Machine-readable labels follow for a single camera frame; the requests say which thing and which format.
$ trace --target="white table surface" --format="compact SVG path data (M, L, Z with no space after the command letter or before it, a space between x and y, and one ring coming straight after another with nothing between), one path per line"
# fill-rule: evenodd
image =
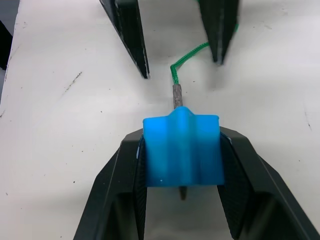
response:
M172 111L169 66L206 41L198 6L140 11L148 80L98 0L21 0L0 105L0 239L73 239L124 136ZM184 104L247 136L320 231L320 2L244 0L240 16L225 66L206 49L178 71ZM173 239L231 239L214 187L186 202L149 190L145 240Z

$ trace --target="blue 3d-printed part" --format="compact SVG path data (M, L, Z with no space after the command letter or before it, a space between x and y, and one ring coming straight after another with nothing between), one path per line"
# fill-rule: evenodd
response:
M217 115L177 107L170 115L143 120L147 187L223 185Z

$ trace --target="green cord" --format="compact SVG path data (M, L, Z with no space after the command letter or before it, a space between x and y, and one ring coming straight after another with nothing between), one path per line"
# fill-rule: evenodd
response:
M172 74L172 79L173 79L173 84L179 84L179 78L178 78L178 73L177 73L177 67L181 66L184 64L188 59L192 58L196 53L201 51L202 49L206 48L209 46L208 42L202 43L200 46L197 46L195 49L193 49L191 52L188 54L184 55L182 58L180 58L176 63L172 64L170 66L171 69L171 74Z

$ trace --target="black object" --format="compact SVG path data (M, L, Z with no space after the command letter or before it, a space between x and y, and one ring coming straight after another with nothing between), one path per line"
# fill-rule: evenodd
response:
M12 36L6 26L0 21L0 68L7 69L7 64L11 51Z
M320 240L281 176L249 140L221 127L218 192L236 240ZM128 134L96 177L74 240L143 240L147 188L142 129Z
M138 0L100 0L123 44L144 78L149 64ZM199 0L213 61L222 64L238 19L239 0Z

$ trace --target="white tabletop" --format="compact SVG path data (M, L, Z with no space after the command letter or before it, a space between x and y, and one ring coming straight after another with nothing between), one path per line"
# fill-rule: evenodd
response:
M0 105L0 239L74 237L98 172L173 109L170 65L206 41L193 0L140 11L143 79L98 0L21 0ZM226 64L178 71L184 105L217 114L282 176L320 232L320 2L244 0ZM145 240L231 239L215 188L148 192Z

